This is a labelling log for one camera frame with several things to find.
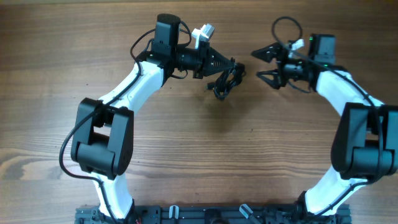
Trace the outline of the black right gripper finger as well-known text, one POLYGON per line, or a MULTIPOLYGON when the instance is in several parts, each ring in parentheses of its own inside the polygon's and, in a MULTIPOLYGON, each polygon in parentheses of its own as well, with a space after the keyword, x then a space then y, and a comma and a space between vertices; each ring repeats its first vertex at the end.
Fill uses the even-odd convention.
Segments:
POLYGON ((278 90, 281 87, 278 69, 257 72, 256 76, 271 86, 273 89, 278 90))
POLYGON ((277 58, 280 54, 282 46, 276 42, 267 47, 254 50, 251 52, 251 55, 257 59, 265 61, 267 63, 271 63, 274 58, 277 58))

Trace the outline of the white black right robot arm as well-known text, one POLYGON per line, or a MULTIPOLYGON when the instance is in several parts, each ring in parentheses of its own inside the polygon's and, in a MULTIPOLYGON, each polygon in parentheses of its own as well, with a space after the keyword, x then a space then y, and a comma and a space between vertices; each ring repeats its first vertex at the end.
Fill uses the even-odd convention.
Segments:
POLYGON ((337 208, 361 187, 397 172, 397 107, 386 105, 364 91, 347 69, 335 63, 336 38, 312 34, 307 57, 298 59, 294 51, 303 39, 284 47, 274 43, 252 51, 274 70, 257 76, 278 90, 293 81, 308 82, 340 115, 331 147, 331 167, 321 180, 303 194, 305 213, 334 215, 337 208))

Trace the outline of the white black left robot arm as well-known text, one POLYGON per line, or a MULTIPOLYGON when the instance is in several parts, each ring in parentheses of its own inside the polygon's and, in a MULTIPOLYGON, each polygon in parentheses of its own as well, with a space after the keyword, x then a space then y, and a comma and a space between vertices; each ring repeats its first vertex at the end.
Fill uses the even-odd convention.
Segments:
POLYGON ((241 83, 244 65, 210 46, 213 31, 210 24, 190 30, 179 17, 159 14, 154 37, 134 57, 131 73, 100 99, 81 101, 67 141, 82 178, 95 183, 100 204, 78 209, 77 223, 141 222, 125 176, 133 153, 134 115, 169 78, 180 78, 180 72, 192 72, 196 79, 218 74, 207 87, 219 100, 241 83))

